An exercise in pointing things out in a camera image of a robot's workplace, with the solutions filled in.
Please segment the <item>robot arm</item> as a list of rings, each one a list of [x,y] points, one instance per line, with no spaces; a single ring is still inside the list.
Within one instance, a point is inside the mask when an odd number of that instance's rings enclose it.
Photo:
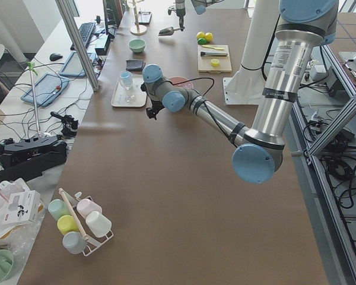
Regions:
[[[216,1],[216,0],[191,0],[192,6],[195,10],[195,12],[198,15],[203,14],[206,9],[214,4],[217,4],[221,1]],[[186,2],[185,0],[175,0],[174,4],[168,7],[168,15],[170,15],[172,12],[175,12],[176,15],[179,18],[179,28],[178,30],[183,31],[185,29],[184,27],[184,19],[186,15]]]
[[[142,72],[148,117],[189,108],[236,147],[232,164],[240,178],[270,180],[282,163],[282,135],[312,50],[334,40],[337,14],[337,1],[257,1],[240,69],[224,85],[239,104],[257,106],[251,127],[196,90],[174,86],[156,64]]]

